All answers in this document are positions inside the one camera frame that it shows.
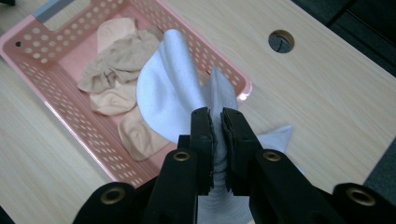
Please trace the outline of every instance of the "table surface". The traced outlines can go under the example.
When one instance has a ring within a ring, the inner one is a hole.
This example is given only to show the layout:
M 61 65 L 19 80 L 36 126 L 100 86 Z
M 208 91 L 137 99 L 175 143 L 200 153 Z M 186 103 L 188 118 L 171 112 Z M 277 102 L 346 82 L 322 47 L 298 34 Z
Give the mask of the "table surface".
M 0 35 L 45 0 L 0 6 Z M 361 184 L 396 135 L 396 78 L 291 1 L 164 0 L 252 80 L 255 133 L 291 124 L 287 154 L 311 183 Z M 274 52 L 268 36 L 295 42 Z M 17 223 L 70 223 L 110 179 L 0 58 L 0 204 Z

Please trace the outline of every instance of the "table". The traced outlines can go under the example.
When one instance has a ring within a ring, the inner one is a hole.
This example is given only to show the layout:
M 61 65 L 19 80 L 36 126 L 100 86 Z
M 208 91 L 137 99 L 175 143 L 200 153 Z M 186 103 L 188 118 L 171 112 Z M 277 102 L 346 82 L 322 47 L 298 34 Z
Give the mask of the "table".
M 0 35 L 45 0 L 0 7 Z M 326 191 L 361 184 L 396 135 L 396 79 L 291 1 L 164 0 L 253 82 L 255 133 L 291 124 L 288 156 Z M 268 36 L 288 31 L 291 52 Z M 70 223 L 110 179 L 0 58 L 0 204 L 17 223 Z

